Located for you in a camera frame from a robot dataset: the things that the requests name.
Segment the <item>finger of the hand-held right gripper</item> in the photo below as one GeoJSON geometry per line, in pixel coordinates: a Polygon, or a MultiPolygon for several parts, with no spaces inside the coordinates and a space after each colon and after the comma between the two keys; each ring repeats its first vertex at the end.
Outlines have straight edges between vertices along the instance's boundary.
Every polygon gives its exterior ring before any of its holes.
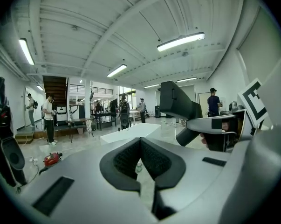
{"type": "Polygon", "coordinates": [[[224,115],[188,120],[186,127],[191,131],[208,134],[238,133],[238,119],[234,115],[224,115]]]}

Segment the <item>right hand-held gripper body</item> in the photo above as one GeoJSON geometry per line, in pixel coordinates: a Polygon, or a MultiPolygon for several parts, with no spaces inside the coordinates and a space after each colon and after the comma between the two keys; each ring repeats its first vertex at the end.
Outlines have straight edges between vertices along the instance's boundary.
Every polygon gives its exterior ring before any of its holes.
{"type": "Polygon", "coordinates": [[[230,104],[228,114],[211,118],[212,130],[203,134],[209,150],[230,152],[238,142],[253,138],[268,116],[258,94],[261,86],[261,81],[254,79],[238,93],[238,102],[230,104]]]}

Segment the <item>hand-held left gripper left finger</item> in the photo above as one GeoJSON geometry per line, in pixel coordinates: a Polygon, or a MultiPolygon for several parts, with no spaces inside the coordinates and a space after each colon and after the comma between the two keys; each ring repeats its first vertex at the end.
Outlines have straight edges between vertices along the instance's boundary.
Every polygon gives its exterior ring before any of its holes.
{"type": "Polygon", "coordinates": [[[145,207],[136,191],[118,190],[100,171],[100,160],[129,139],[92,147],[69,155],[38,176],[22,192],[23,214],[34,224],[156,224],[157,218],[145,207]],[[65,178],[68,189],[58,203],[45,198],[52,207],[44,214],[41,196],[65,178]]]}

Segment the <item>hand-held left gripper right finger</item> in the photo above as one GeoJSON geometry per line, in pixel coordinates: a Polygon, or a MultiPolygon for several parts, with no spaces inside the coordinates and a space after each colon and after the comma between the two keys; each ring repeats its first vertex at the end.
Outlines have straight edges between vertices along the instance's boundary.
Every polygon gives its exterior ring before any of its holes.
{"type": "Polygon", "coordinates": [[[141,159],[155,182],[149,220],[142,224],[218,224],[227,199],[222,180],[231,154],[140,139],[141,159]]]}

